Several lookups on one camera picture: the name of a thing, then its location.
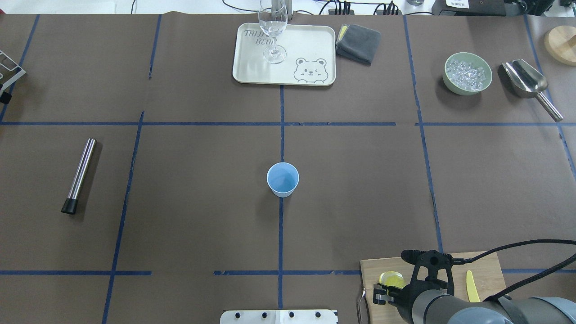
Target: gray cloth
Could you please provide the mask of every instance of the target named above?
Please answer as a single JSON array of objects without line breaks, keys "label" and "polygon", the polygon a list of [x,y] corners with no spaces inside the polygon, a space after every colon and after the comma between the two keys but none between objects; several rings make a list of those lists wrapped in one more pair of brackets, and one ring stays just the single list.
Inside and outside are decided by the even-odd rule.
[{"label": "gray cloth", "polygon": [[336,54],[371,65],[380,37],[380,32],[373,29],[349,25],[342,39],[336,42]]}]

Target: white floor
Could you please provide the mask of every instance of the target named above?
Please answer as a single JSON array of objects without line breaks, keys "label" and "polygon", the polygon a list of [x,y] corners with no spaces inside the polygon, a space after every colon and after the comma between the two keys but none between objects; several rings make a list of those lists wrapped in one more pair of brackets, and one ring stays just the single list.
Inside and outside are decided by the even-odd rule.
[{"label": "white floor", "polygon": [[[228,4],[249,10],[257,10],[258,0],[225,0]],[[356,14],[372,14],[374,8],[379,3],[378,0],[352,0],[352,2],[374,3],[370,5],[353,4],[352,9]],[[558,5],[556,0],[546,16],[574,17],[574,12],[570,8]],[[306,10],[313,14],[318,14],[323,6],[323,2],[315,0],[293,0],[293,10]],[[395,4],[403,13],[418,11],[430,11],[434,0],[425,0],[421,6],[412,6],[406,0],[396,0]],[[0,0],[0,9],[6,13],[58,13],[58,14],[129,14],[132,0]],[[334,4],[329,4],[327,8],[334,8]],[[246,13],[244,11],[232,9],[222,3],[222,0],[136,0],[134,6],[135,13],[139,14],[159,14],[171,11],[183,13]]]}]

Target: bear face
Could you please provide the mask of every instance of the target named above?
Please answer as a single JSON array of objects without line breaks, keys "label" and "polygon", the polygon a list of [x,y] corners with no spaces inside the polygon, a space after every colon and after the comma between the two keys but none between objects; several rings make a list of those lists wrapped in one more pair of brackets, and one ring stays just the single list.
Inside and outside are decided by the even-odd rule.
[{"label": "bear face", "polygon": [[316,61],[306,61],[304,58],[297,59],[294,78],[298,80],[298,83],[324,83],[328,79],[326,60],[323,58]]}]

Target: scoop handle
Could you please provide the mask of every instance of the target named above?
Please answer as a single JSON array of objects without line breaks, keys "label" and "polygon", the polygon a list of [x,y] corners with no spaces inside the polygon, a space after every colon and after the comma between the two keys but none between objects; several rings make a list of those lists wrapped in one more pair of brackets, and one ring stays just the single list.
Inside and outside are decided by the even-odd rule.
[{"label": "scoop handle", "polygon": [[554,107],[554,105],[550,102],[550,100],[548,98],[546,98],[546,96],[544,96],[544,94],[539,92],[536,95],[536,99],[542,105],[542,107],[544,107],[544,109],[546,109],[546,111],[548,112],[548,115],[550,115],[550,117],[552,117],[552,119],[556,123],[558,123],[559,121],[564,119],[564,117],[562,117],[562,114],[560,114],[560,112],[556,109],[556,107]]}]

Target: ice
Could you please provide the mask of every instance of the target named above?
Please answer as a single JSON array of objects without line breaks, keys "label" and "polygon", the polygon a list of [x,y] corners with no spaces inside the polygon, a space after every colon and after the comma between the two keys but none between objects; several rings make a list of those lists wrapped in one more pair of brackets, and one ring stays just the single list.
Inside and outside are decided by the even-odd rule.
[{"label": "ice", "polygon": [[446,75],[456,86],[466,91],[482,90],[482,82],[486,80],[482,67],[474,67],[472,63],[456,59],[446,64]]}]

